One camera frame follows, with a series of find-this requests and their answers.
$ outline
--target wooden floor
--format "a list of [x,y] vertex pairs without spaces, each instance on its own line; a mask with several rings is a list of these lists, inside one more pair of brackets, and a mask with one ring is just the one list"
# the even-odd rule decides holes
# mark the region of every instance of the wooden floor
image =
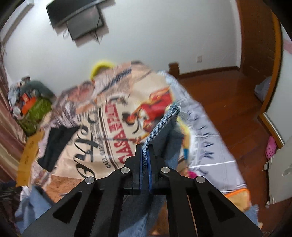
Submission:
[[251,192],[252,203],[259,205],[262,231],[272,232],[290,200],[265,208],[268,181],[263,165],[267,161],[265,147],[269,134],[257,119],[261,102],[254,96],[253,90],[259,82],[238,71],[229,71],[181,79],[180,83],[204,106],[237,160]]

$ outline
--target black cloth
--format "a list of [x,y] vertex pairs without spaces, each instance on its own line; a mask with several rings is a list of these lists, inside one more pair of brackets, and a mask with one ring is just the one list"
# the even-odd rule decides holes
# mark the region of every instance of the black cloth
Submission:
[[38,164],[52,172],[63,149],[78,129],[79,127],[67,128],[64,126],[51,128],[45,154],[38,159]]
[[8,222],[4,219],[2,213],[0,213],[0,233],[2,236],[6,237],[17,237],[17,234],[15,233],[13,228],[8,224]]

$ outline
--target television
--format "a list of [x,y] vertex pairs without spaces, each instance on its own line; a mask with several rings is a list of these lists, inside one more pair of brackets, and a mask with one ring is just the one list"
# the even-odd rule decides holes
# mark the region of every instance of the television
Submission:
[[86,33],[103,26],[103,19],[97,6],[92,6],[66,22],[68,31],[73,40]]
[[105,0],[54,0],[47,5],[52,27],[65,23],[76,14]]

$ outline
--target pink slipper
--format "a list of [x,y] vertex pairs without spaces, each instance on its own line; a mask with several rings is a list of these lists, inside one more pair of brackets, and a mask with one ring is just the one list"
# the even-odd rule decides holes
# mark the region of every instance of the pink slipper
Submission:
[[272,158],[272,156],[276,153],[276,149],[277,149],[276,141],[272,136],[270,136],[266,148],[267,160]]

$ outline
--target curtain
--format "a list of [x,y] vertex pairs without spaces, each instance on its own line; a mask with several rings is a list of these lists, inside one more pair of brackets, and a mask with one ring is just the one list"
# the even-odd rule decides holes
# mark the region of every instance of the curtain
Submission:
[[25,134],[9,112],[8,82],[0,53],[0,181],[16,180],[17,167],[25,144]]

